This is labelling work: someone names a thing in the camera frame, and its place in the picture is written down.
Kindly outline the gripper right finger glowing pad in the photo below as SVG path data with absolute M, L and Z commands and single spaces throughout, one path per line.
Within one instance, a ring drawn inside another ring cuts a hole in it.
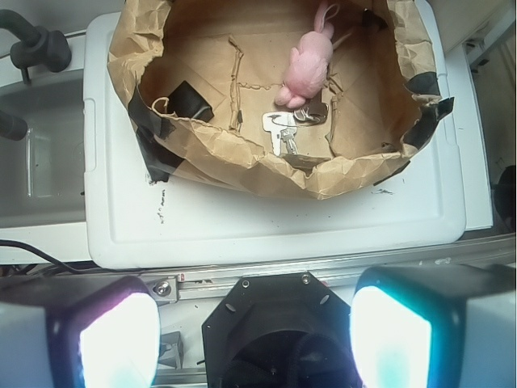
M 516 270 L 368 268 L 351 303 L 350 336 L 367 387 L 514 387 Z

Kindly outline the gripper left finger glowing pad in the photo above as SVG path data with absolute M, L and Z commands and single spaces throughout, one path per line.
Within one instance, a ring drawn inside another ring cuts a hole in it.
M 160 334 L 135 276 L 1 280 L 3 387 L 149 387 Z

